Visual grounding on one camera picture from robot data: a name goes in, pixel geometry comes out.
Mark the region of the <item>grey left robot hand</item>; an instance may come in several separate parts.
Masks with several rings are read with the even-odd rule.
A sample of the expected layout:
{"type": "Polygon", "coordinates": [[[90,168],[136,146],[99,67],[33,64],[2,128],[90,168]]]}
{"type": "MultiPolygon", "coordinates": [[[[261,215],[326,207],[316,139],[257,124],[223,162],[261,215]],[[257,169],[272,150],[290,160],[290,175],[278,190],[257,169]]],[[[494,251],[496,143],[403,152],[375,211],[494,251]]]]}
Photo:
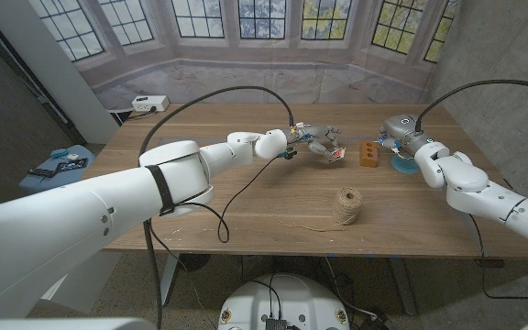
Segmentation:
{"type": "Polygon", "coordinates": [[[287,149],[284,155],[287,160],[297,153],[294,147],[299,143],[307,143],[311,152],[327,157],[329,162],[341,160],[345,157],[345,149],[338,146],[336,139],[336,134],[341,133],[341,130],[337,127],[297,123],[289,129],[284,129],[283,133],[287,138],[287,149]],[[322,144],[323,141],[327,140],[334,147],[332,151],[329,151],[322,144]]]}

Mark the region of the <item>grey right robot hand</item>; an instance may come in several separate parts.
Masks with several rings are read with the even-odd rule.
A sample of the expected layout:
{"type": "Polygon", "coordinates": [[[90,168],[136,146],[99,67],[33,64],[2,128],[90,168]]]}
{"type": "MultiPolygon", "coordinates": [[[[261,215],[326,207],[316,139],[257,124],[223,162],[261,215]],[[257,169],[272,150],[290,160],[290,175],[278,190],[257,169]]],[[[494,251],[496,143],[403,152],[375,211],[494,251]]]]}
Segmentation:
{"type": "Polygon", "coordinates": [[[379,128],[378,141],[387,149],[402,149],[414,155],[432,139],[423,131],[416,131],[416,115],[396,115],[386,119],[379,128]]]}

